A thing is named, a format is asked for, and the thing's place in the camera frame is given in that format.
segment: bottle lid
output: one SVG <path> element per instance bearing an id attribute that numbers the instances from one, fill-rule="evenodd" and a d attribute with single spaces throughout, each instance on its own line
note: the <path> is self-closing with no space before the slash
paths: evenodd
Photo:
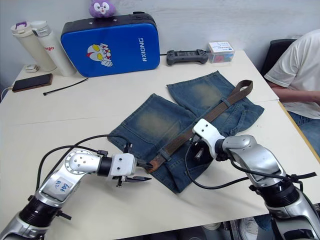
<path id="1" fill-rule="evenodd" d="M 47 21 L 33 21 L 30 23 L 32 31 L 37 37 L 44 37 L 51 33 L 51 29 L 48 26 Z"/>
<path id="2" fill-rule="evenodd" d="M 11 31 L 12 31 L 12 35 L 15 36 L 16 38 L 24 38 L 26 36 L 34 34 L 32 32 L 32 27 L 30 23 L 27 21 L 16 23 L 11 27 Z"/>

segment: white tumbler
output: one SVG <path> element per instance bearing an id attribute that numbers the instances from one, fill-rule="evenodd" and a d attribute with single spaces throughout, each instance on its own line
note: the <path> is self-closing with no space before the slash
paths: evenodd
<path id="1" fill-rule="evenodd" d="M 30 23 L 34 34 L 38 37 L 46 52 L 65 77 L 76 73 L 76 69 L 70 62 L 54 32 L 48 26 L 47 21 L 33 21 Z"/>
<path id="2" fill-rule="evenodd" d="M 43 71 L 49 72 L 57 68 L 32 32 L 29 22 L 18 22 L 11 27 L 11 31 L 12 35 L 19 40 L 21 45 L 29 52 Z"/>

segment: brown belt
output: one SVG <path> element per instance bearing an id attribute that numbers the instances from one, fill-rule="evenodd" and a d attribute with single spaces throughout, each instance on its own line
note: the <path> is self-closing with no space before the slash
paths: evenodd
<path id="1" fill-rule="evenodd" d="M 208 112 L 203 118 L 208 122 L 212 122 L 220 114 L 222 114 L 226 109 L 228 109 L 232 104 L 238 102 L 239 100 L 245 98 L 249 93 L 251 93 L 254 83 L 251 80 L 242 80 L 240 81 L 233 91 L 230 93 L 227 99 L 222 99 L 222 102 Z M 187 131 L 184 131 L 168 143 L 163 149 L 162 153 L 159 153 L 154 159 L 150 161 L 150 164 L 153 165 L 153 168 L 148 169 L 149 173 L 156 171 L 166 159 L 163 155 L 170 157 L 178 148 L 180 148 L 186 141 L 188 141 L 193 135 L 192 127 Z"/>

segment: gray gamepad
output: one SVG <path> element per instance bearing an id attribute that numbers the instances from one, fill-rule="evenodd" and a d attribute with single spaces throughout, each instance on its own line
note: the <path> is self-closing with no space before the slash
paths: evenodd
<path id="1" fill-rule="evenodd" d="M 208 54 L 197 49 L 196 51 L 174 51 L 170 50 L 166 53 L 166 63 L 172 65 L 177 62 L 200 62 L 205 64 L 208 61 Z"/>

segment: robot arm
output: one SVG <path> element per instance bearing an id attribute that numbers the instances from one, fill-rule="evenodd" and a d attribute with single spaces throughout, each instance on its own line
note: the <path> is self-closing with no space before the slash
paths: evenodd
<path id="1" fill-rule="evenodd" d="M 272 227 L 277 236 L 282 239 L 320 240 L 319 216 L 292 181 L 285 180 L 287 174 L 271 151 L 257 144 L 251 135 L 225 138 L 204 119 L 194 126 L 193 132 L 208 145 L 214 159 L 222 156 L 248 170 L 246 175 L 253 184 L 250 189 L 263 197 L 273 217 Z M 252 171 L 275 177 L 252 174 Z"/>
<path id="2" fill-rule="evenodd" d="M 128 177 L 135 173 L 136 166 L 146 167 L 143 163 L 137 163 L 132 154 L 115 154 L 112 157 L 107 157 L 108 153 L 105 151 L 101 151 L 101 154 L 95 155 L 84 149 L 70 152 L 61 168 L 43 182 L 24 209 L 0 233 L 0 240 L 10 234 L 27 239 L 41 239 L 56 216 L 70 220 L 71 217 L 62 213 L 61 208 L 87 174 L 112 176 L 113 179 L 118 179 L 117 187 L 121 187 L 122 181 L 140 182 L 151 179 Z"/>

